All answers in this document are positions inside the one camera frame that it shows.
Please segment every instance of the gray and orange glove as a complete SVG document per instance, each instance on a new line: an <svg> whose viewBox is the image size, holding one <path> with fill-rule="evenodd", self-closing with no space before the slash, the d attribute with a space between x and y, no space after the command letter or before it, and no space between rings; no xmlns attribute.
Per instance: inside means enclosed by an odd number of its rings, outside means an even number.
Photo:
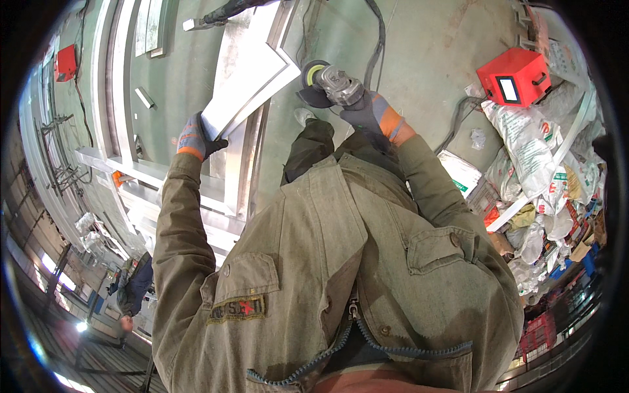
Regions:
<svg viewBox="0 0 629 393"><path fill-rule="evenodd" d="M201 122L201 112L193 114L186 123L184 130L179 135L177 153L189 153L205 161L210 154L227 147L228 142L224 139L211 141L207 133L203 130Z"/></svg>
<svg viewBox="0 0 629 393"><path fill-rule="evenodd" d="M340 117L350 123L355 130L380 133L396 146L402 145L415 135L414 129L406 120L375 91L365 90L362 99L341 111Z"/></svg>

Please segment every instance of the embroidered patch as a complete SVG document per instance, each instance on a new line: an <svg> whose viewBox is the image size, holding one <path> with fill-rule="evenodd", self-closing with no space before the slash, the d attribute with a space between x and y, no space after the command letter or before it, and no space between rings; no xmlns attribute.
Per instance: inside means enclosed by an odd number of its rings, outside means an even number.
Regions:
<svg viewBox="0 0 629 393"><path fill-rule="evenodd" d="M223 323L228 319L245 321L264 318L264 312L264 297L262 295L232 297L212 307L208 324Z"/></svg>

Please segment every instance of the jacket zipper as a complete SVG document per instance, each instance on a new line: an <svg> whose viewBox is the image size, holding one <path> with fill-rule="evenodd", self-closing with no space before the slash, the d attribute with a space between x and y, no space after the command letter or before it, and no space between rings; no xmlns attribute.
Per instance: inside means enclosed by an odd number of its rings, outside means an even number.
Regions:
<svg viewBox="0 0 629 393"><path fill-rule="evenodd" d="M360 332L362 333L362 336L365 338L365 340L367 341L367 343L370 346L372 346L375 349L378 349L378 350L381 350L383 352L390 353L390 354L393 354L393 355L401 355L401 356L410 357L410 358L420 358L420 359L423 359L423 360L431 360L431 359L437 359L437 358L441 358L441 357L446 357L448 355L453 355L454 353L457 353L457 352L460 352L460 351L463 351L463 350L467 350L467 349L469 349L472 346L472 342L471 341L468 341L468 342L463 343L463 344L459 344L457 346L453 346L452 348L449 348L449 349L446 349L446 350L439 350L439 351L435 351L435 350L420 350L420 349L411 348L411 347L408 347L408 346L406 346L406 347L399 347L399 348L391 348L390 346L381 346L380 344L378 344L375 341L375 339L373 339L372 335L369 333L369 329L366 327L366 325L364 324L362 318L360 317L359 298L358 298L358 290L357 290L357 287L356 287L356 283L354 283L354 287L352 289L352 294L350 295L350 305L348 307L347 319L352 321L352 322L349 325L347 325L345 330L343 330L343 333L341 333L340 340L339 340L338 344L336 346L334 346L333 348L330 348L330 349L322 352L320 355L318 355L316 358L312 359L306 365L303 365L302 367L299 367L294 373L292 373L292 375L290 377L288 377L286 379L283 379L283 380L279 380L279 381L269 380L269 379L266 379L265 377L261 376L258 372L256 372L252 368L248 368L247 369L247 375L249 375L250 377L254 378L255 380L258 380L259 382L261 382L263 384L267 384L267 385L283 386L283 385L291 384L291 383L297 381L300 376L302 376L306 372L309 372L320 361L322 361L326 357L329 357L332 354L340 351L345 346L345 344L347 343L347 338L350 335L350 331L352 330L352 326L353 326L354 322L356 322L356 324L358 325L358 327L360 329Z"/></svg>

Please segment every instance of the shoe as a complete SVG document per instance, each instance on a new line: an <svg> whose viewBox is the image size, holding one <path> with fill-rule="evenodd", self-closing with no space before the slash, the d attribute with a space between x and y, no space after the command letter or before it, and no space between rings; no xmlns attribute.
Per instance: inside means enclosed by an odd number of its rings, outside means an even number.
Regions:
<svg viewBox="0 0 629 393"><path fill-rule="evenodd" d="M297 119L297 121L299 121L299 124L301 124L303 127L306 126L306 120L307 119L316 119L317 118L314 113L312 113L311 111L307 110L306 108L297 108L297 109L295 109L294 114L295 114L295 118Z"/></svg>

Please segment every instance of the display screen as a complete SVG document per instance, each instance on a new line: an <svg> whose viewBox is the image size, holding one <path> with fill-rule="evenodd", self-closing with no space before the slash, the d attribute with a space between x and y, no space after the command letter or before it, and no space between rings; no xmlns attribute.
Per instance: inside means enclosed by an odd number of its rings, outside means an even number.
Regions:
<svg viewBox="0 0 629 393"><path fill-rule="evenodd" d="M518 96L515 94L515 86L513 85L511 79L500 79L499 81L504 93L504 100L517 101Z"/></svg>

